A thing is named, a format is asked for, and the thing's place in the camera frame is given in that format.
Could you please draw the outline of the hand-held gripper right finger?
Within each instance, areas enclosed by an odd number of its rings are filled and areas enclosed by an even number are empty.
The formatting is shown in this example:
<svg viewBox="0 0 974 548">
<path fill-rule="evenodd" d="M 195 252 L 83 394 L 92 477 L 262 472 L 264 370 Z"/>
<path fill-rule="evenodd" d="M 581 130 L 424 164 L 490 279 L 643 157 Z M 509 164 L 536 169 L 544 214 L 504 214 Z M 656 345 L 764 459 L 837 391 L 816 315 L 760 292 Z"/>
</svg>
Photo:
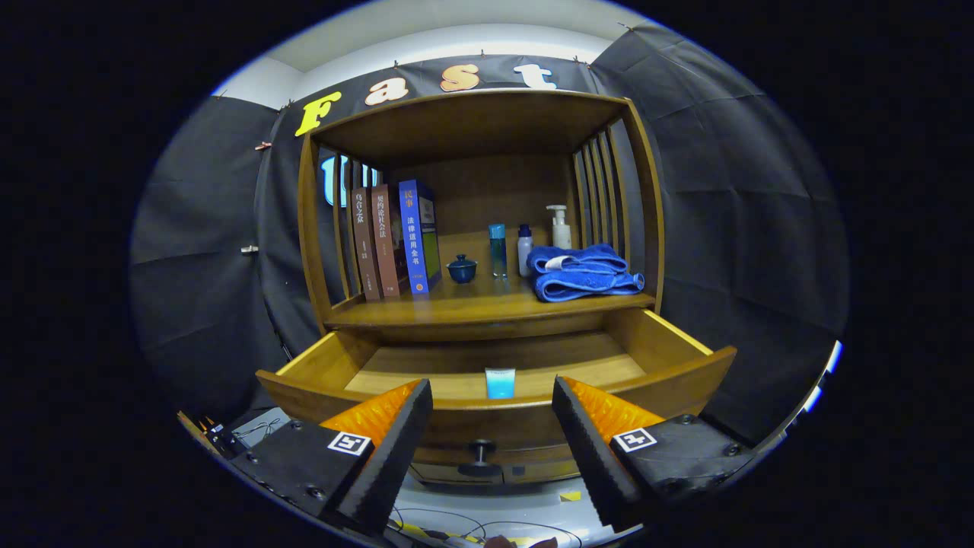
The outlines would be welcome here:
<svg viewBox="0 0 974 548">
<path fill-rule="evenodd" d="M 552 409 L 601 523 L 617 533 L 703 503 L 758 457 L 695 414 L 664 419 L 573 378 L 555 379 Z"/>
</svg>

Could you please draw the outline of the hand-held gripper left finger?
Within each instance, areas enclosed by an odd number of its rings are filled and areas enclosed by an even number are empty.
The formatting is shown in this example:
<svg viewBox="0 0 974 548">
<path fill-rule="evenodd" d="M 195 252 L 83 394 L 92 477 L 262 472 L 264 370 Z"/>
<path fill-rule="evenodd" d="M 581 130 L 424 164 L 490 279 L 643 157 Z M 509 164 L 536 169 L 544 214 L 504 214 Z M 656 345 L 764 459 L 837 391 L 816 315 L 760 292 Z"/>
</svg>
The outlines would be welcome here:
<svg viewBox="0 0 974 548">
<path fill-rule="evenodd" d="M 310 518 L 379 537 L 432 409 L 416 379 L 317 424 L 288 421 L 231 464 Z"/>
</svg>

